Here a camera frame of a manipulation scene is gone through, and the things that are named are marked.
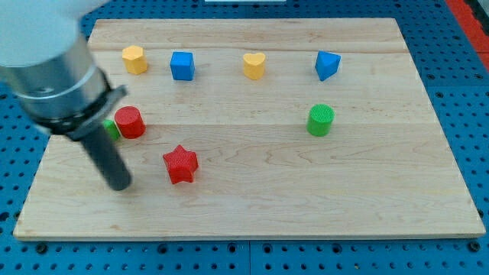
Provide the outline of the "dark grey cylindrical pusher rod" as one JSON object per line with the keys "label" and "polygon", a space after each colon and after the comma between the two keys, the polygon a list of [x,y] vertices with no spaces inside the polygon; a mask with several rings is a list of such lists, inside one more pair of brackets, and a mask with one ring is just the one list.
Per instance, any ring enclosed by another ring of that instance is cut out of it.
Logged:
{"label": "dark grey cylindrical pusher rod", "polygon": [[121,191],[131,185],[131,173],[103,126],[91,131],[80,142],[111,189]]}

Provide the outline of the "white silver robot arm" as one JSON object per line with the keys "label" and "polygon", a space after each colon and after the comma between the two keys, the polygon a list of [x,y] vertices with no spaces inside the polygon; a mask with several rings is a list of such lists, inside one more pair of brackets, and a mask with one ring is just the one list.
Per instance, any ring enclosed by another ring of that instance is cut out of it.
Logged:
{"label": "white silver robot arm", "polygon": [[127,94],[112,88],[81,33],[79,21],[103,0],[1,0],[1,80],[41,129],[82,144],[113,190],[131,173],[103,127]]}

